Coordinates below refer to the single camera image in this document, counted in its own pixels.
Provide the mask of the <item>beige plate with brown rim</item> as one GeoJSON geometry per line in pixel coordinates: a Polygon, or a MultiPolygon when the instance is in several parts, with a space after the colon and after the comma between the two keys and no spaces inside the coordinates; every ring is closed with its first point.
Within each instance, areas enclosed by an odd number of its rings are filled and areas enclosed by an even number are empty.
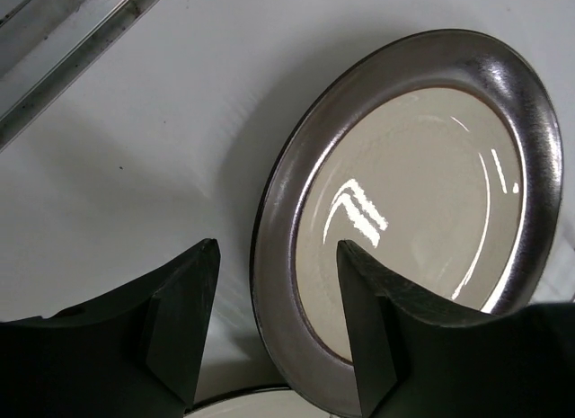
{"type": "Polygon", "coordinates": [[[339,241],[459,305],[506,314],[543,274],[562,178],[549,95],[503,41],[424,31],[361,59],[297,123],[261,197],[250,282],[272,361],[306,400],[358,415],[339,241]]]}

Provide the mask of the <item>cream plate with tree drawing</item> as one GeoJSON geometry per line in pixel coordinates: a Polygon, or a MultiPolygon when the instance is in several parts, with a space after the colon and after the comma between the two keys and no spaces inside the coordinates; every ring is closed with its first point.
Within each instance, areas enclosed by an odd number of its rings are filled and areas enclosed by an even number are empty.
{"type": "Polygon", "coordinates": [[[328,418],[332,414],[309,403],[291,388],[276,387],[234,394],[198,405],[190,418],[328,418]]]}

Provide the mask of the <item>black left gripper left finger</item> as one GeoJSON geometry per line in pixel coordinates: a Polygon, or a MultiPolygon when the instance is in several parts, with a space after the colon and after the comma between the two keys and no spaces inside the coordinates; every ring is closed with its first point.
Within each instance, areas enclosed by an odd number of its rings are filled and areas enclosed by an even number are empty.
{"type": "Polygon", "coordinates": [[[4,417],[181,417],[193,405],[220,251],[162,267],[44,318],[1,326],[4,417]]]}

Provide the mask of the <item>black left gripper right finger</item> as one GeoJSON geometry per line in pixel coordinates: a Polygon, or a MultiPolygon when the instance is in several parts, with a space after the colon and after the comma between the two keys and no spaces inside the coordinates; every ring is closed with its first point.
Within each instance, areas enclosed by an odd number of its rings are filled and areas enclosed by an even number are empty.
{"type": "Polygon", "coordinates": [[[363,416],[573,416],[571,303],[484,314],[350,240],[338,244],[337,267],[363,416]]]}

